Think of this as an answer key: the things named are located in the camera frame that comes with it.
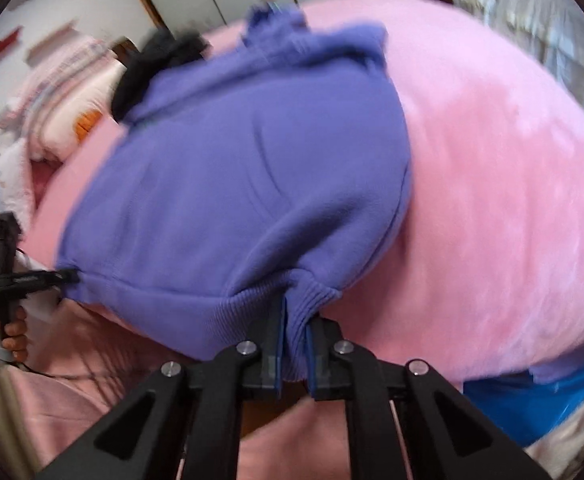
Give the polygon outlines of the person's left hand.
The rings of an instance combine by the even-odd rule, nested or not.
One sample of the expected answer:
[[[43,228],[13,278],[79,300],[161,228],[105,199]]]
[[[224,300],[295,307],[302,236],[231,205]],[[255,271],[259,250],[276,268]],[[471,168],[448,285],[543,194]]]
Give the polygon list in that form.
[[[11,322],[5,326],[0,323],[0,345],[14,362],[28,359],[27,313],[23,307],[12,311]]]

